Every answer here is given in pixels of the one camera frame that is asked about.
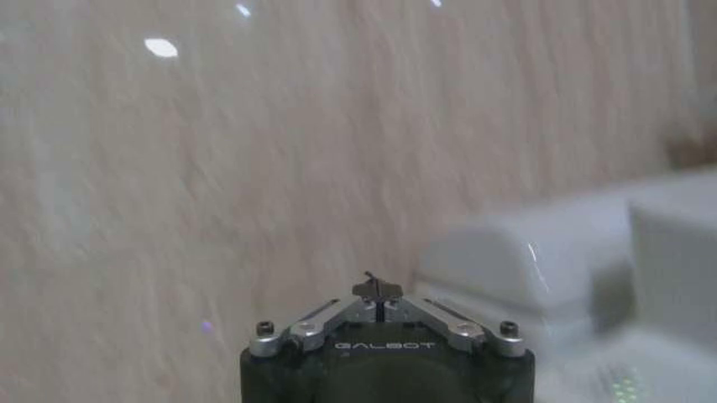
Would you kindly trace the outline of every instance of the blurry background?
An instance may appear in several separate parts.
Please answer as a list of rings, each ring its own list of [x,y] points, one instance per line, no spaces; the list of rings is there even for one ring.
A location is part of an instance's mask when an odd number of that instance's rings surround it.
[[[232,402],[255,322],[442,223],[702,163],[716,17],[0,0],[0,402]]]

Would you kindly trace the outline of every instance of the white appliance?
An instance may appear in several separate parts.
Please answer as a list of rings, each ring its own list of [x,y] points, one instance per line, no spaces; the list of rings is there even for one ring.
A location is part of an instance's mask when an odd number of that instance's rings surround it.
[[[538,402],[716,402],[717,170],[469,220],[415,291],[519,324]]]

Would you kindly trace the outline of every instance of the silver metal linkage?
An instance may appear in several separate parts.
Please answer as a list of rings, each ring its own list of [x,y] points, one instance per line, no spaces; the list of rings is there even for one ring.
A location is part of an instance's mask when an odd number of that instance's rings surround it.
[[[466,353],[485,342],[483,329],[477,323],[455,317],[415,296],[403,296],[387,304],[386,319],[390,322],[422,322],[446,338],[450,347]]]
[[[248,351],[255,357],[274,357],[288,340],[296,341],[304,352],[312,351],[323,346],[326,336],[342,323],[371,322],[375,307],[374,302],[358,297],[333,300],[279,332],[252,338]]]
[[[434,302],[434,304],[450,311],[454,315],[470,318],[470,315],[451,301],[441,300],[439,302]],[[481,327],[483,328],[487,342],[498,355],[515,358],[526,354],[526,344],[523,338],[519,336],[518,325],[515,323],[502,322],[497,332],[491,331],[485,325],[481,325]]]
[[[374,322],[377,304],[350,297],[333,300],[321,306],[299,322],[279,332],[259,334],[248,344],[255,357],[274,357],[282,345],[292,340],[304,352],[323,346],[329,334],[346,322]],[[431,301],[415,296],[403,296],[385,303],[387,322],[421,322],[447,340],[449,346],[470,353],[483,343],[489,343],[503,357],[521,357],[526,353],[523,339],[518,335],[518,325],[501,324],[499,332],[493,332],[450,301]]]

